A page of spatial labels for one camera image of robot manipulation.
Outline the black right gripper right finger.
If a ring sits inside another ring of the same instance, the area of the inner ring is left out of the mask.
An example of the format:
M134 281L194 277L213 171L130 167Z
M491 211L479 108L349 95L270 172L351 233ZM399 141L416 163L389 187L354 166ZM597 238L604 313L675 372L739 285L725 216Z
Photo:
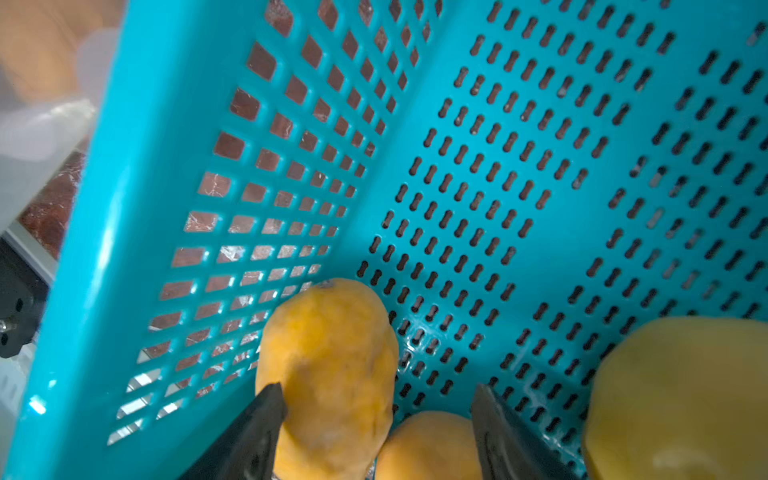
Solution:
M475 390L471 421L483 479L577 479L488 385Z

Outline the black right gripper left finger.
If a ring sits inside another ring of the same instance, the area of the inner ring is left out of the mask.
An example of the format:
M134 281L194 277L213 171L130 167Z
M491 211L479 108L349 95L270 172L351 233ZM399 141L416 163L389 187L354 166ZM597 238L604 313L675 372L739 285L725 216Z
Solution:
M270 480L286 415L281 384L266 385L180 479Z

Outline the large brown potato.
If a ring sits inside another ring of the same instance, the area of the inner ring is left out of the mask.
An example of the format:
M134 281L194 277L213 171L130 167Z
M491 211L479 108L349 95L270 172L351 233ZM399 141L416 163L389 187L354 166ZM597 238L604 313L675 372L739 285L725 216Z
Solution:
M424 411L402 422L382 446L377 479L480 479L472 422L441 411Z

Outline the green-yellow potato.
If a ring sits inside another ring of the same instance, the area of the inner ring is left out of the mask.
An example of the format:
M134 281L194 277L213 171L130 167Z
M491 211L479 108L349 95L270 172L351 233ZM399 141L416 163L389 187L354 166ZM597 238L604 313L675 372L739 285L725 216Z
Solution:
M592 479L766 478L766 323L639 328L596 371L582 453Z

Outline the clear zipper bag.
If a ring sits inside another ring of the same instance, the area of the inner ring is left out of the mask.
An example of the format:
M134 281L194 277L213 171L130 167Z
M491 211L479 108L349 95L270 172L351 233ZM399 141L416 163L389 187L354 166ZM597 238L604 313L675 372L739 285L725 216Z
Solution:
M93 131L123 1L1 4L1 227Z

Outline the teal plastic basket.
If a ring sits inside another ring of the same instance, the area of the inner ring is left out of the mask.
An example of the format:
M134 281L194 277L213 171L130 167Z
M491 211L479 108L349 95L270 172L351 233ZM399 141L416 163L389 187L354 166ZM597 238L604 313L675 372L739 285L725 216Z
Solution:
M577 478L646 322L767 317L763 1L128 1L2 475L176 479L326 279L392 412L489 385Z

